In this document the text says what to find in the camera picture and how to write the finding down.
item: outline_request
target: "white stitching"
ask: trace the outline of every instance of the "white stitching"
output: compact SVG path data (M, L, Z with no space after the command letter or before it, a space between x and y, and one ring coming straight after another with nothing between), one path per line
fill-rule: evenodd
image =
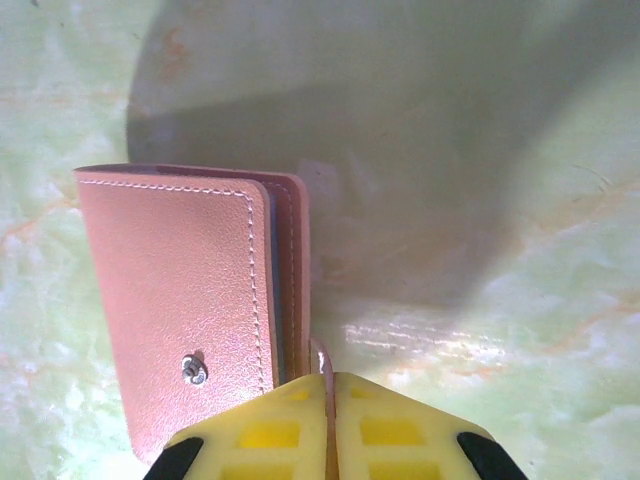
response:
M271 185L280 190L284 191L287 194L287 198L289 200L289 228L290 239L289 239L289 248L291 250L291 346L292 346L292 357L293 357L293 376L296 376L297 365L296 365L296 282L295 282L295 250L294 250L294 242L293 235L295 233L295 229L293 228L293 201L291 200L291 193L287 190L283 185L274 182L264 182L266 185Z
M253 231L253 199L245 192L236 190L219 190L216 188L198 188L198 187L179 187L175 185L153 185L146 183L132 182L114 182L108 180L78 180L79 183L89 185L106 185L110 187L127 187L140 188L144 190L165 190L169 192L188 192L188 193L208 193L212 195L226 195L244 198L247 202L247 211L249 216L249 276L251 280L251 293L253 295L253 323L255 327L256 348L258 356L258 390L261 394L265 393L264 388L264 369L262 367L262 342L260 337L260 321L258 316L258 293L256 287L256 270L255 270L255 250L254 250L254 231Z

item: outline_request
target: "pink leather wallet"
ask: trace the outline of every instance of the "pink leather wallet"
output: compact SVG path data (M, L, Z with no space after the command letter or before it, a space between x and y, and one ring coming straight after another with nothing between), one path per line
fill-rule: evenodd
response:
M131 443L309 373L309 215L286 174L173 165L75 171Z

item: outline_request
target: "leather cover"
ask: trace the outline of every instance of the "leather cover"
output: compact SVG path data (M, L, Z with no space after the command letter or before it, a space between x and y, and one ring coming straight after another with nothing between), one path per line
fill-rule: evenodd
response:
M273 389L281 368L287 380L309 373L309 220L299 179L169 165L103 165L75 174L141 460L153 462L176 431ZM201 386L182 378L189 354L206 365Z

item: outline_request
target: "marble surface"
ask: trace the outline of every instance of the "marble surface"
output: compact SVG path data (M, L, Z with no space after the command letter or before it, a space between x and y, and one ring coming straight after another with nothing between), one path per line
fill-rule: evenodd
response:
M2 478L141 478L72 168L285 170L313 331L531 480L640 478L640 3L0 5Z

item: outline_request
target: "metal snap fastener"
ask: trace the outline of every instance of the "metal snap fastener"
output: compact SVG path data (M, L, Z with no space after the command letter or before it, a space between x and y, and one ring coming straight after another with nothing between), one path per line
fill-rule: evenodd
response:
M207 367L195 355L185 355L182 359L182 379L191 385L202 385L208 377Z

